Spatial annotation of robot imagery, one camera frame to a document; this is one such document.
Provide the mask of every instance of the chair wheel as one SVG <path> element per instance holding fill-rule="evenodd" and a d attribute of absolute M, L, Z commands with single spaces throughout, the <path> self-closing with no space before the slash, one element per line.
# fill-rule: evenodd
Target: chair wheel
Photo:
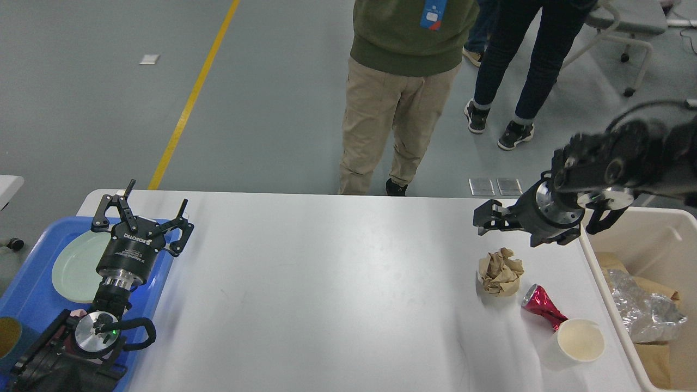
<path fill-rule="evenodd" d="M 10 239 L 10 242 L 8 242 L 6 246 L 17 252 L 18 250 L 21 250 L 24 247 L 24 241 L 22 241 L 19 238 L 13 238 Z"/>

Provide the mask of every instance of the sneaker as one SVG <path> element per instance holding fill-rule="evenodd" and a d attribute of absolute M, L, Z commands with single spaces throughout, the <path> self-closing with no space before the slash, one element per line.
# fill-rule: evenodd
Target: sneaker
<path fill-rule="evenodd" d="M 529 142 L 533 139 L 535 134 L 535 126 L 530 124 L 529 126 L 522 126 L 513 121 L 508 123 L 506 131 L 503 136 L 498 140 L 498 148 L 511 151 L 516 148 L 516 146 L 522 142 Z"/>
<path fill-rule="evenodd" d="M 388 196 L 406 196 L 406 187 L 408 186 L 399 186 L 393 183 L 392 179 L 388 179 L 388 182 L 385 183 L 385 192 Z"/>
<path fill-rule="evenodd" d="M 470 128 L 470 132 L 479 135 L 484 132 L 484 128 L 487 127 L 487 116 L 489 115 L 489 109 L 481 110 L 475 107 L 475 101 L 470 99 L 465 106 L 465 117 L 467 117 L 467 128 Z"/>
<path fill-rule="evenodd" d="M 484 57 L 483 52 L 470 52 L 469 50 L 465 49 L 464 47 L 462 48 L 462 54 L 469 59 L 469 61 L 475 65 L 475 67 L 479 67 L 482 65 L 482 57 Z"/>

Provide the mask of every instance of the white paper cup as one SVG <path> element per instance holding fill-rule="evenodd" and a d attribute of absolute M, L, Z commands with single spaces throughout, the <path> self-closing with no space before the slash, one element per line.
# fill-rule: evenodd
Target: white paper cup
<path fill-rule="evenodd" d="M 600 327 L 586 319 L 570 319 L 545 344 L 540 359 L 553 370 L 562 370 L 584 362 L 593 362 L 605 351 Z"/>

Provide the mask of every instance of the person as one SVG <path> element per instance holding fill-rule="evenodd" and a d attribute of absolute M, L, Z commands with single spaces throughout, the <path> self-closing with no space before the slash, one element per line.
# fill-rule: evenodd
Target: person
<path fill-rule="evenodd" d="M 406 194 L 479 9 L 475 0 L 449 0 L 443 9 L 446 1 L 355 1 L 339 194 L 368 191 L 392 129 L 395 152 L 385 191 Z"/>
<path fill-rule="evenodd" d="M 482 65 L 484 50 L 487 48 L 489 35 L 496 25 L 498 17 L 498 0 L 477 0 L 480 7 L 479 16 L 475 25 L 470 30 L 470 38 L 462 48 L 462 54 L 475 67 Z"/>
<path fill-rule="evenodd" d="M 530 69 L 518 99 L 515 116 L 497 145 L 511 151 L 535 134 L 537 112 L 557 81 L 564 58 L 597 0 L 501 0 L 498 23 L 477 74 L 475 95 L 465 106 L 468 128 L 484 132 L 491 102 L 506 68 L 537 12 L 542 9 L 539 31 L 530 59 Z"/>

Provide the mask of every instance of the green sweatshirt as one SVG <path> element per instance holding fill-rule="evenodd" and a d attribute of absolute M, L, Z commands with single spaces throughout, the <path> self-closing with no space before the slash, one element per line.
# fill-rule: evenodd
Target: green sweatshirt
<path fill-rule="evenodd" d="M 403 76 L 430 76 L 460 63 L 462 47 L 477 19 L 475 0 L 449 0 L 441 29 L 420 26 L 424 0 L 355 0 L 351 57 Z"/>

